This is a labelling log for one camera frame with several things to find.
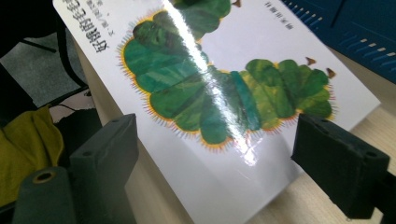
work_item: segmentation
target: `white book cover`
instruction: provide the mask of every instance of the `white book cover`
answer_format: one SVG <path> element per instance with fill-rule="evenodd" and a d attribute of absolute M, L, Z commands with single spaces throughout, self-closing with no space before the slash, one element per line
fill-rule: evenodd
<path fill-rule="evenodd" d="M 196 223 L 248 221 L 301 169 L 298 114 L 352 129 L 379 102 L 277 0 L 55 0 Z"/>

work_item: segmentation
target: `table surface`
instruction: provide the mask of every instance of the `table surface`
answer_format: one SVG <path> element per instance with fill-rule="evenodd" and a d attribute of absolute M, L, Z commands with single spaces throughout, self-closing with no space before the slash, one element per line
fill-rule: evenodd
<path fill-rule="evenodd" d="M 122 115 L 99 76 L 77 43 L 80 58 L 92 97 L 103 124 Z M 351 132 L 392 157 L 389 171 L 396 174 L 396 85 L 368 69 L 334 54 L 381 101 Z M 192 223 L 186 210 L 165 178 L 139 143 L 139 159 L 125 186 L 138 223 Z M 354 223 L 379 223 L 382 215 L 375 209 L 370 220 Z M 308 175 L 301 175 L 264 207 L 248 223 L 348 223 L 347 217 Z"/>

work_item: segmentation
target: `green caterpillar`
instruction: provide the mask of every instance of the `green caterpillar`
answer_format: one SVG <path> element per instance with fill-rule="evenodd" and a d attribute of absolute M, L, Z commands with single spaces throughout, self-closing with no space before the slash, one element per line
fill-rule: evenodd
<path fill-rule="evenodd" d="M 219 27 L 231 9 L 229 0 L 177 1 L 175 7 L 199 40 Z M 209 147 L 221 147 L 249 133 L 275 131 L 299 113 L 332 115 L 329 78 L 293 60 L 272 63 L 255 59 L 244 71 L 225 72 L 210 64 L 205 70 L 191 54 L 168 11 L 136 25 L 121 46 L 124 69 L 148 95 L 151 112 L 173 122 L 184 133 L 199 133 Z"/>

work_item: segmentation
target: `floor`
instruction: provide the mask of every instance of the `floor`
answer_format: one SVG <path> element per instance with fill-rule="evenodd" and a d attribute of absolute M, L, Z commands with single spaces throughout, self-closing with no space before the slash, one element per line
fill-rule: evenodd
<path fill-rule="evenodd" d="M 26 40 L 58 50 L 56 34 Z M 67 34 L 67 44 L 72 67 L 85 81 L 70 34 Z M 64 71 L 58 51 L 52 53 L 19 43 L 0 59 L 0 63 L 32 97 L 37 106 L 45 105 L 53 99 L 78 89 L 78 85 Z"/>

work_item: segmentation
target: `yellow cloth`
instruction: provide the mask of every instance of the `yellow cloth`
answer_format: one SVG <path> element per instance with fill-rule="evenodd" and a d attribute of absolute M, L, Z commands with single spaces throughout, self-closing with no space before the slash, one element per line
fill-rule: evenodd
<path fill-rule="evenodd" d="M 63 150 L 47 106 L 24 112 L 0 129 L 0 206 L 17 199 L 26 176 L 56 166 Z"/>

